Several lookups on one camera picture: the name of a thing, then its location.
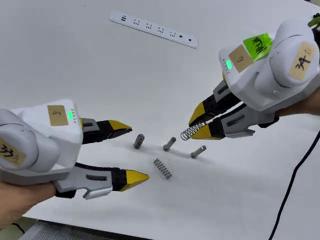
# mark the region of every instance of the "power outlet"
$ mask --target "power outlet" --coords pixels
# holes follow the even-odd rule
[[[110,20],[114,23],[152,34],[194,49],[198,47],[198,40],[192,35],[188,35],[123,12],[113,11]]]

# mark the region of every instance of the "green led light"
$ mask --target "green led light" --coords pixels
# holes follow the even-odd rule
[[[230,60],[226,61],[226,66],[228,67],[229,70],[232,69],[232,64],[231,64]]]
[[[72,115],[72,111],[69,111],[69,112],[68,112],[68,115],[69,115],[69,118],[70,118],[70,119],[74,119],[74,116]]]

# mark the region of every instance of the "bolt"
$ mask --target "bolt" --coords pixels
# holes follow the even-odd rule
[[[145,136],[143,134],[139,134],[137,137],[136,137],[136,140],[133,144],[134,148],[135,149],[139,149],[142,145],[142,143],[144,142],[145,140]]]
[[[205,150],[207,149],[207,147],[205,145],[199,147],[197,150],[193,151],[190,156],[195,159],[197,158],[198,155],[202,154]]]
[[[176,138],[173,136],[167,144],[163,145],[163,150],[169,152],[171,146],[176,142]]]

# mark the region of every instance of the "masking tape label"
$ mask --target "masking tape label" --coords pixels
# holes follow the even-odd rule
[[[255,62],[267,55],[272,47],[272,39],[268,33],[250,37],[243,41],[246,50]]]
[[[16,167],[20,167],[26,159],[26,154],[7,143],[0,137],[0,157]]]
[[[310,63],[314,57],[316,49],[314,46],[310,45],[307,42],[301,43],[299,51],[295,56],[289,76],[294,79],[304,80],[306,72],[309,69]]]
[[[48,114],[51,126],[56,127],[69,125],[65,106],[48,105]]]
[[[243,45],[231,52],[229,58],[239,73],[254,63]]]

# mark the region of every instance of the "hand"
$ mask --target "hand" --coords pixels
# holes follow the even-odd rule
[[[312,114],[320,116],[320,87],[308,98],[287,108],[280,109],[276,113],[276,115],[279,117],[292,114]]]
[[[0,230],[55,193],[52,183],[17,186],[0,181]]]

